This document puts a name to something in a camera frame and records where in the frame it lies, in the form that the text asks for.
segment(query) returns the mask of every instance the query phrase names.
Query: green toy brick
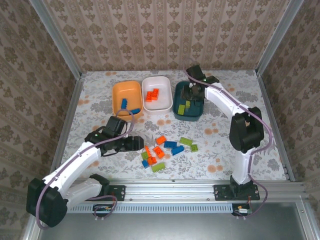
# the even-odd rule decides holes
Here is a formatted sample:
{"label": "green toy brick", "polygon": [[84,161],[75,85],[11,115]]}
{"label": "green toy brick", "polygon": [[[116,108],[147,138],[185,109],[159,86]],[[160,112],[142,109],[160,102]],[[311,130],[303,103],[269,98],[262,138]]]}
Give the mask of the green toy brick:
{"label": "green toy brick", "polygon": [[157,165],[154,165],[154,166],[152,166],[151,167],[151,169],[152,169],[152,172],[158,172],[158,171],[160,171],[160,170],[162,170],[162,169],[165,169],[166,167],[165,167],[165,163],[164,162],[161,162],[161,163],[159,163],[159,164],[157,164]]}
{"label": "green toy brick", "polygon": [[193,153],[193,152],[198,152],[198,146],[197,146],[197,144],[192,144],[191,146],[190,146],[190,148],[191,148],[191,152]]}
{"label": "green toy brick", "polygon": [[145,159],[148,159],[148,153],[146,151],[144,151],[143,153],[141,153],[141,156],[142,156],[142,159],[145,160]]}
{"label": "green toy brick", "polygon": [[184,144],[184,145],[187,145],[187,146],[191,146],[192,145],[192,140],[182,136],[180,138],[180,143]]}
{"label": "green toy brick", "polygon": [[185,113],[185,105],[180,104],[178,108],[178,114],[183,115]]}
{"label": "green toy brick", "polygon": [[188,101],[188,100],[185,101],[185,108],[186,109],[190,108],[190,101]]}

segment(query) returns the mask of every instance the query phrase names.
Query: orange toy brick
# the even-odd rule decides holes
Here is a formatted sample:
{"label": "orange toy brick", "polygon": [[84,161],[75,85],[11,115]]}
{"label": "orange toy brick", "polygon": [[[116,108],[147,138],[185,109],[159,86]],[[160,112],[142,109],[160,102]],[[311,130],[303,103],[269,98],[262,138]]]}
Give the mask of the orange toy brick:
{"label": "orange toy brick", "polygon": [[153,164],[156,164],[157,163],[157,160],[154,156],[151,156],[147,159],[147,162],[149,164],[149,166],[153,165]]}
{"label": "orange toy brick", "polygon": [[159,96],[159,89],[158,88],[154,88],[153,92],[151,94],[152,100],[158,100],[158,96]]}
{"label": "orange toy brick", "polygon": [[149,158],[151,157],[150,149],[148,146],[144,146],[146,153],[148,154]]}
{"label": "orange toy brick", "polygon": [[167,141],[167,139],[166,139],[165,136],[161,136],[161,137],[157,138],[155,141],[156,141],[156,143],[157,143],[158,145],[161,145],[161,144],[163,144],[165,141]]}
{"label": "orange toy brick", "polygon": [[151,161],[152,161],[152,164],[156,164],[157,163],[157,159],[155,156],[152,156],[151,157]]}
{"label": "orange toy brick", "polygon": [[153,151],[158,156],[158,158],[162,159],[165,156],[165,153],[161,150],[160,147],[156,146]]}
{"label": "orange toy brick", "polygon": [[146,102],[152,102],[152,94],[153,94],[152,91],[148,91],[146,93],[146,99],[145,99]]}

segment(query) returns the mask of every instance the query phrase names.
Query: aluminum frame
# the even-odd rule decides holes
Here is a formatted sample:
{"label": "aluminum frame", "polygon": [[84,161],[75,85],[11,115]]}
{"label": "aluminum frame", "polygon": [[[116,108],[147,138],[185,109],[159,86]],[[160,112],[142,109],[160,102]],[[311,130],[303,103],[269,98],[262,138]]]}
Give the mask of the aluminum frame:
{"label": "aluminum frame", "polygon": [[70,71],[74,75],[76,81],[78,81],[81,77],[81,67],[78,65],[75,60],[71,50],[68,48],[65,40],[63,39],[63,35],[60,33],[58,27],[56,26],[54,20],[50,16],[50,12],[48,11],[44,1],[42,0],[30,0],[31,5],[34,10],[40,17],[45,29],[50,34],[52,40],[54,41],[56,47],[59,49],[59,52],[63,56],[66,64],[68,65]]}
{"label": "aluminum frame", "polygon": [[[54,171],[60,165],[64,153],[64,149],[68,140],[73,117],[77,108],[77,103],[80,98],[80,93],[83,88],[85,74],[81,76],[80,81],[76,83],[76,87],[72,94],[70,106],[67,113],[66,122],[63,125],[63,130],[58,143],[57,152],[54,156],[51,171]],[[278,138],[277,146],[279,154],[283,160],[287,156],[281,136],[273,116],[271,105],[264,88],[262,78],[259,76],[258,81],[261,87],[262,96],[266,103],[267,114],[269,116],[274,137]],[[296,203],[299,210],[300,221],[303,225],[304,233],[308,240],[320,239],[320,231],[315,220],[314,213],[307,202],[307,194],[305,192],[304,184],[302,182],[295,182],[294,176],[287,160],[286,167],[290,180],[281,181],[259,181],[268,190],[267,203]],[[78,184],[83,179],[76,180],[74,184]],[[126,204],[140,204],[147,206],[148,204],[229,204],[229,203],[242,203],[245,201],[215,201],[214,185],[229,184],[228,180],[132,180],[132,179],[113,179],[110,184],[112,185],[125,185],[126,186]],[[260,201],[262,202],[265,197],[265,192],[261,187],[258,187],[260,192]],[[40,235],[40,229],[37,226],[35,217],[31,216],[28,220],[23,240],[37,240]]]}
{"label": "aluminum frame", "polygon": [[268,66],[272,56],[275,54],[280,42],[284,38],[289,26],[297,15],[304,0],[292,0],[289,2],[278,26],[276,27],[268,45],[266,46],[262,57],[256,67],[257,72],[262,75]]}

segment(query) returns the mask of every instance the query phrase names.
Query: bowl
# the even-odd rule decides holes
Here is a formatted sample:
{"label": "bowl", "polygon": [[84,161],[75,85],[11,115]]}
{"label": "bowl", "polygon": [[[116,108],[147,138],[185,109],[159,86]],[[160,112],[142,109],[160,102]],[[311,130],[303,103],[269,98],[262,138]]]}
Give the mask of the bowl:
{"label": "bowl", "polygon": [[[112,88],[112,112],[116,115],[117,111],[121,109],[122,100],[127,100],[126,109],[134,110],[140,109],[140,111],[134,115],[134,119],[138,119],[142,115],[143,103],[141,87],[137,81],[122,81],[115,84]],[[130,122],[132,120],[131,115],[127,111],[122,111],[118,115],[119,118]]]}
{"label": "bowl", "polygon": [[181,92],[185,85],[189,86],[189,81],[180,81],[175,86],[173,97],[173,113],[174,117],[181,121],[195,122],[204,113],[205,101],[190,101],[190,107],[184,109],[184,114],[178,114],[179,105],[186,105],[186,99],[181,98]]}
{"label": "bowl", "polygon": [[[147,92],[159,89],[157,100],[146,101]],[[173,100],[169,78],[151,76],[142,81],[143,108],[150,115],[167,114],[171,111]]]}

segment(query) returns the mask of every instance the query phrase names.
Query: orange bowl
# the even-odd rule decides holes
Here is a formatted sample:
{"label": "orange bowl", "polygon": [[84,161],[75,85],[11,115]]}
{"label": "orange bowl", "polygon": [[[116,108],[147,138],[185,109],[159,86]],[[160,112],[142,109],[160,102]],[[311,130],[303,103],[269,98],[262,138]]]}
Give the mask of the orange bowl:
{"label": "orange bowl", "polygon": [[[137,81],[122,81],[115,84],[112,88],[112,112],[116,115],[121,109],[122,99],[127,100],[126,109],[140,109],[140,112],[134,115],[134,119],[138,119],[142,115],[143,102],[142,93],[139,82]],[[132,118],[126,111],[122,111],[118,115],[119,118],[131,122]]]}

